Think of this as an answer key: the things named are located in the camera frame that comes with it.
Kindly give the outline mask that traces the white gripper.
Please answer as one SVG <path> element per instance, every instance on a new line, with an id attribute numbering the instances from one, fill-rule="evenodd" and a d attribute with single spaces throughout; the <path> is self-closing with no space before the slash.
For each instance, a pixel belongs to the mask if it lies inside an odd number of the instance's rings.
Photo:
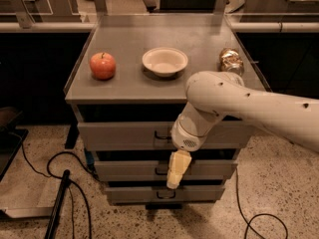
<path id="1" fill-rule="evenodd" d="M 171 129 L 171 140 L 177 149 L 170 155 L 166 186 L 177 189 L 191 163 L 190 152 L 203 145 L 209 132 L 209 122 L 202 115 L 180 114 Z"/>

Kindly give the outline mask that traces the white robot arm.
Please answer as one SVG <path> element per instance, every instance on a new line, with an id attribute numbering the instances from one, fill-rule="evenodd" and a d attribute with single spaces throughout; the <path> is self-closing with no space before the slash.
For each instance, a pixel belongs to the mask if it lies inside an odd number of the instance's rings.
<path id="1" fill-rule="evenodd" d="M 230 72 L 202 71 L 185 84 L 187 103 L 171 129 L 166 186 L 176 189 L 190 165 L 190 154 L 205 143 L 225 117 L 245 120 L 284 139 L 319 151 L 319 101 L 249 89 Z"/>

